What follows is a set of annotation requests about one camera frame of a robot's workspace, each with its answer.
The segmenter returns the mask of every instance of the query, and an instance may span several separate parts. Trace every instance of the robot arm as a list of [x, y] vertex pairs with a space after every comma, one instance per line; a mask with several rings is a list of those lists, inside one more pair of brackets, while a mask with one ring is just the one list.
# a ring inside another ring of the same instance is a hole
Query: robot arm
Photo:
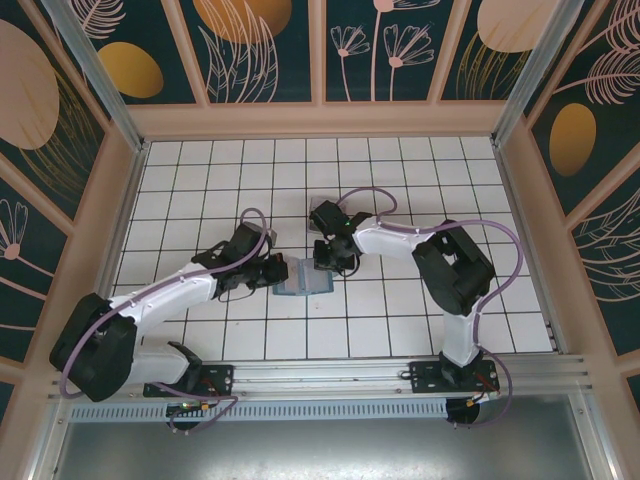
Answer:
[[80, 351], [69, 379], [93, 401], [110, 397], [123, 385], [162, 382], [189, 392], [199, 381], [202, 362], [184, 345], [169, 342], [162, 347], [138, 347], [150, 330], [176, 314], [245, 284], [251, 290], [283, 282], [288, 277], [281, 254], [270, 255], [273, 232], [262, 251], [242, 265], [224, 272], [189, 276], [192, 272], [225, 267], [251, 252], [261, 230], [242, 223], [230, 241], [223, 241], [194, 256], [169, 277], [128, 295], [102, 299], [82, 298], [50, 354], [50, 362], [62, 370], [80, 338], [100, 317], [141, 293], [144, 301], [132, 303], [98, 329]]
[[349, 218], [329, 201], [311, 212], [310, 218], [326, 239], [314, 244], [318, 269], [344, 273], [356, 268], [363, 254], [415, 262], [429, 293], [444, 311], [443, 374], [453, 384], [473, 375], [475, 364], [482, 359], [473, 341], [473, 320], [479, 300], [489, 292], [495, 269], [462, 227], [402, 233], [380, 226], [368, 213]]

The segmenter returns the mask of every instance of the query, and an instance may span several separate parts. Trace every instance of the purple cable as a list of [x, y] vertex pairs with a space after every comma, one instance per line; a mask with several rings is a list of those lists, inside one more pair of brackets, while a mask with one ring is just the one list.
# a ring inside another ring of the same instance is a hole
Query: purple cable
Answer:
[[520, 273], [520, 269], [522, 268], [522, 264], [524, 262], [524, 252], [522, 250], [522, 245], [520, 244], [520, 240], [518, 239], [516, 234], [513, 233], [511, 230], [509, 230], [507, 227], [505, 227], [504, 225], [502, 225], [500, 223], [493, 222], [491, 220], [482, 220], [482, 219], [461, 220], [459, 222], [447, 223], [446, 225], [439, 225], [437, 227], [424, 227], [424, 228], [421, 228], [421, 227], [410, 228], [410, 227], [403, 227], [403, 226], [399, 226], [399, 225], [391, 225], [391, 224], [388, 224], [388, 223], [384, 223], [382, 221], [382, 216], [383, 215], [388, 215], [390, 213], [395, 212], [396, 209], [398, 208], [398, 202], [397, 202], [397, 200], [395, 199], [395, 197], [391, 193], [389, 193], [386, 190], [383, 190], [382, 188], [379, 188], [379, 187], [359, 187], [359, 188], [355, 188], [355, 189], [351, 190], [350, 192], [345, 193], [342, 197], [340, 197], [340, 199], [338, 200], [337, 204], [340, 205], [340, 203], [342, 203], [347, 197], [353, 195], [354, 193], [358, 193], [358, 192], [362, 192], [362, 191], [369, 191], [369, 190], [372, 190], [374, 192], [383, 193], [384, 195], [389, 197], [391, 199], [391, 201], [393, 202], [393, 207], [391, 207], [389, 210], [385, 210], [384, 212], [381, 212], [381, 213], [377, 214], [377, 216], [376, 216], [376, 220], [377, 220], [378, 225], [380, 227], [382, 227], [382, 228], [387, 229], [387, 230], [391, 230], [391, 231], [398, 232], [398, 233], [413, 233], [413, 234], [416, 234], [416, 235], [420, 235], [420, 234], [442, 232], [442, 231], [445, 231], [445, 230], [450, 230], [452, 228], [464, 227], [464, 226], [467, 226], [467, 225], [484, 225], [484, 226], [488, 226], [488, 227], [497, 228], [498, 230], [502, 231], [503, 233], [505, 233], [511, 239], [511, 241], [515, 245], [516, 250], [518, 252], [518, 259], [516, 261], [516, 268], [514, 269], [513, 273], [509, 276], [509, 278], [502, 285], [499, 285], [497, 289], [495, 289], [493, 292], [489, 293], [482, 300], [480, 300], [480, 303], [478, 304], [478, 308], [476, 309], [475, 317], [473, 319], [473, 343], [478, 347], [479, 350], [481, 350], [483, 353], [487, 354], [489, 357], [491, 357], [493, 360], [495, 360], [495, 362], [498, 365], [500, 365], [502, 370], [504, 370], [505, 377], [507, 377], [508, 395], [507, 395], [507, 403], [505, 404], [505, 406], [502, 409], [502, 411], [495, 418], [493, 418], [491, 420], [487, 420], [485, 422], [477, 423], [477, 424], [470, 424], [470, 425], [467, 425], [467, 427], [469, 427], [469, 428], [486, 427], [488, 425], [491, 425], [491, 424], [494, 424], [494, 423], [498, 422], [502, 417], [504, 417], [504, 415], [507, 413], [507, 411], [511, 407], [511, 403], [513, 401], [513, 380], [511, 378], [511, 373], [509, 373], [509, 370], [507, 369], [507, 366], [504, 364], [504, 362], [502, 360], [500, 360], [497, 355], [495, 355], [494, 353], [491, 353], [489, 350], [487, 350], [482, 345], [480, 345], [480, 342], [479, 342], [479, 339], [478, 339], [479, 327], [480, 327], [480, 315], [482, 313], [482, 309], [493, 298], [495, 298], [498, 295], [500, 295], [518, 277], [518, 274]]
[[[243, 258], [241, 258], [240, 260], [238, 260], [236, 262], [230, 263], [229, 265], [225, 265], [224, 267], [212, 268], [212, 269], [209, 269], [209, 270], [203, 269], [203, 270], [199, 270], [199, 271], [196, 271], [196, 272], [185, 273], [184, 275], [182, 275], [180, 277], [173, 277], [173, 278], [169, 278], [167, 280], [164, 280], [164, 281], [158, 283], [157, 285], [155, 285], [153, 288], [150, 288], [146, 292], [139, 293], [138, 295], [134, 296], [128, 302], [125, 302], [122, 305], [118, 305], [113, 310], [110, 310], [104, 316], [100, 317], [100, 319], [96, 323], [94, 323], [93, 325], [91, 325], [91, 327], [89, 327], [89, 329], [85, 332], [85, 334], [80, 338], [80, 341], [77, 343], [77, 345], [71, 351], [71, 354], [69, 355], [69, 359], [67, 360], [67, 363], [65, 364], [64, 368], [62, 369], [62, 375], [60, 377], [60, 395], [62, 395], [64, 398], [68, 398], [68, 399], [78, 398], [78, 397], [83, 395], [82, 392], [69, 393], [69, 391], [67, 390], [67, 382], [69, 380], [69, 372], [71, 371], [71, 367], [73, 366], [73, 363], [78, 358], [78, 355], [80, 354], [80, 351], [82, 350], [82, 347], [84, 347], [84, 345], [87, 343], [87, 341], [89, 341], [91, 336], [98, 330], [98, 328], [100, 328], [111, 317], [113, 317], [114, 315], [120, 313], [122, 310], [125, 310], [126, 308], [128, 308], [130, 306], [131, 307], [134, 306], [137, 302], [143, 300], [148, 295], [151, 295], [151, 294], [157, 292], [158, 290], [161, 290], [162, 288], [164, 288], [164, 287], [166, 287], [168, 285], [172, 285], [172, 284], [177, 283], [177, 282], [184, 282], [185, 280], [187, 280], [189, 278], [198, 277], [200, 275], [210, 275], [210, 274], [213, 274], [213, 273], [226, 272], [227, 270], [231, 270], [231, 269], [234, 269], [234, 268], [242, 265], [243, 263], [251, 260], [255, 255], [257, 255], [260, 252], [260, 249], [262, 248], [262, 246], [264, 244], [264, 241], [265, 241], [265, 239], [267, 237], [267, 230], [268, 230], [267, 229], [267, 220], [264, 217], [264, 215], [262, 214], [262, 212], [260, 210], [258, 210], [257, 208], [247, 208], [245, 211], [242, 212], [242, 215], [240, 215], [240, 222], [242, 222], [244, 220], [245, 216], [249, 212], [255, 212], [260, 217], [260, 220], [262, 222], [262, 233], [260, 234], [260, 239], [258, 240], [258, 243], [256, 244], [256, 246], [253, 247], [253, 249], [246, 256], [244, 256]], [[188, 393], [185, 393], [185, 392], [180, 392], [180, 391], [175, 390], [175, 389], [173, 389], [173, 388], [171, 388], [168, 385], [165, 385], [163, 383], [154, 383], [153, 385], [155, 385], [158, 388], [161, 388], [161, 389], [163, 389], [163, 390], [165, 390], [165, 391], [167, 391], [169, 393], [172, 393], [174, 395], [177, 395], [177, 396], [180, 396], [180, 397], [185, 397], [185, 398], [191, 398], [193, 400], [203, 400], [203, 401], [209, 401], [209, 400], [232, 400], [232, 402], [229, 405], [227, 405], [227, 407], [223, 408], [220, 413], [218, 413], [211, 420], [207, 420], [207, 422], [205, 422], [206, 425], [202, 426], [200, 429], [204, 429], [204, 428], [212, 425], [213, 423], [215, 423], [215, 421], [218, 418], [220, 418], [222, 415], [224, 415], [231, 407], [233, 407], [238, 402], [238, 397], [236, 397], [236, 396], [205, 397], [205, 396], [202, 396], [202, 395], [192, 395], [192, 394], [188, 394]]]

